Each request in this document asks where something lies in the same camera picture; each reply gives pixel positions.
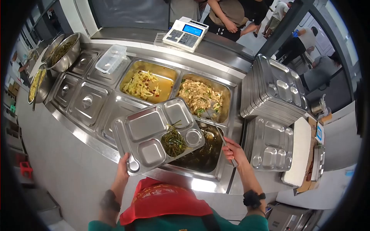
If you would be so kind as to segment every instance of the card payment terminal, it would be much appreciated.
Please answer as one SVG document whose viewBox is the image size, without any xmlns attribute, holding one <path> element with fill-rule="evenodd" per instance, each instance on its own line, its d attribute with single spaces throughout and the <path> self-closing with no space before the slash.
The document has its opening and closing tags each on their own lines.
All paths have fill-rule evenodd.
<svg viewBox="0 0 370 231">
<path fill-rule="evenodd" d="M 164 36 L 163 42 L 193 53 L 208 28 L 209 26 L 191 18 L 181 17 Z"/>
</svg>

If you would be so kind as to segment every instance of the khaki shorts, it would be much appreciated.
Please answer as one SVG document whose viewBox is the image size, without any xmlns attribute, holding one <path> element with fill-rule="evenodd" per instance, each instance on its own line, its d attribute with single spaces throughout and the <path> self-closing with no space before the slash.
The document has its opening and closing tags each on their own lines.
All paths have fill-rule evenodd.
<svg viewBox="0 0 370 231">
<path fill-rule="evenodd" d="M 275 18 L 275 17 L 271 17 L 271 19 L 269 20 L 269 22 L 267 23 L 267 25 L 269 25 L 269 28 L 274 31 L 276 29 L 276 27 L 278 26 L 278 24 L 280 23 L 280 21 Z"/>
</svg>

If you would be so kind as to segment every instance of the person's hand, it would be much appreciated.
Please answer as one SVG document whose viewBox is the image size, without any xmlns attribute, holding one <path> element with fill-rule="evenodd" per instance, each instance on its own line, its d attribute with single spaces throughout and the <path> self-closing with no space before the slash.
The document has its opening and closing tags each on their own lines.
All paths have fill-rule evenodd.
<svg viewBox="0 0 370 231">
<path fill-rule="evenodd" d="M 235 23 L 233 23 L 230 19 L 225 20 L 225 22 L 223 23 L 225 24 L 226 29 L 231 33 L 236 33 L 238 31 L 238 28 L 236 27 Z"/>
<path fill-rule="evenodd" d="M 229 161 L 235 159 L 239 166 L 248 164 L 248 159 L 245 156 L 242 147 L 232 139 L 229 139 L 227 137 L 224 137 L 224 139 L 226 141 L 226 146 L 223 146 L 222 150 L 226 156 L 226 159 L 228 159 Z"/>
<path fill-rule="evenodd" d="M 128 152 L 120 159 L 117 167 L 116 180 L 128 180 L 129 174 L 127 173 L 126 160 L 128 159 Z"/>
</svg>

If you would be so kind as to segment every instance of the plastic container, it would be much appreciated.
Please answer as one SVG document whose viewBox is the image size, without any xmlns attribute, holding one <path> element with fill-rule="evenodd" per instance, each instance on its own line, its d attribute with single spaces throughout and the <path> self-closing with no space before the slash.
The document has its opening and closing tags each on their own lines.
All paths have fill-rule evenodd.
<svg viewBox="0 0 370 231">
<path fill-rule="evenodd" d="M 114 44 L 96 63 L 95 68 L 103 73 L 112 74 L 114 70 L 121 64 L 122 60 L 126 58 L 127 47 Z"/>
</svg>

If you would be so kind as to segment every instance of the blue lcd screen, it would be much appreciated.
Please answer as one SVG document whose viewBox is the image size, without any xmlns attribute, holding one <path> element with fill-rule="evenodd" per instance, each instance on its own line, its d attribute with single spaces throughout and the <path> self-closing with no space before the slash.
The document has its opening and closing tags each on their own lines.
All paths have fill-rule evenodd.
<svg viewBox="0 0 370 231">
<path fill-rule="evenodd" d="M 187 25 L 187 24 L 184 26 L 184 29 L 182 29 L 182 31 L 188 32 L 190 34 L 194 34 L 194 35 L 199 36 L 199 37 L 201 36 L 201 34 L 203 32 L 203 30 L 198 29 L 196 27 L 192 27 L 192 26 Z"/>
</svg>

